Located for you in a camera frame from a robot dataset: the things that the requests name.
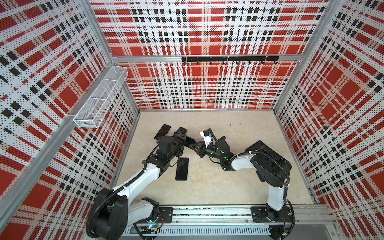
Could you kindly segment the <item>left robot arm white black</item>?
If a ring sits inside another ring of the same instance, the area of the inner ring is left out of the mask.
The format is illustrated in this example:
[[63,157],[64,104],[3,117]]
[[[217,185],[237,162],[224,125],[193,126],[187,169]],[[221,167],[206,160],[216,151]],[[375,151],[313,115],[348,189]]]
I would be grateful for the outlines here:
[[128,226],[142,220],[155,222],[160,215],[157,201],[148,197],[133,201],[170,167],[173,158],[182,156],[186,139],[185,134],[160,137],[143,160],[143,168],[133,177],[112,189],[99,191],[86,223],[87,236],[117,240]]

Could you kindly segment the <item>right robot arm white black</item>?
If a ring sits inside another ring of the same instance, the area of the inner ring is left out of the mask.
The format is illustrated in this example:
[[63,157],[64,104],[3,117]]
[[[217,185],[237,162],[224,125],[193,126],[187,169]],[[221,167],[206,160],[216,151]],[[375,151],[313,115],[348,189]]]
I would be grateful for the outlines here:
[[216,163],[226,172],[255,169],[259,180],[269,185],[267,208],[280,212],[287,201],[291,163],[262,141],[257,141],[244,152],[234,154],[225,137],[216,140],[215,144],[213,139],[205,137],[198,142],[188,137],[185,146],[194,150],[201,158],[207,156],[217,159]]

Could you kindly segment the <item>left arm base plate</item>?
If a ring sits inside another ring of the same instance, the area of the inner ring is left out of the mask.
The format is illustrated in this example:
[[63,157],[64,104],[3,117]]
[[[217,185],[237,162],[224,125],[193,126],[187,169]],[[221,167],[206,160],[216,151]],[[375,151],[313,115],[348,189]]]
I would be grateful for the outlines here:
[[155,207],[150,215],[148,222],[156,224],[170,224],[173,219],[172,207]]

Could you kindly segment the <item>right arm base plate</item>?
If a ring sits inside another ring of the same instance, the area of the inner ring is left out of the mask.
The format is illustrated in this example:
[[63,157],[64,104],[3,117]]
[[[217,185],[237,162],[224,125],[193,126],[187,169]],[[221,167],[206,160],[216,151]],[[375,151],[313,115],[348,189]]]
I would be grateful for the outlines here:
[[280,211],[268,206],[251,207],[251,216],[254,223],[288,223],[293,220],[291,208],[287,206]]

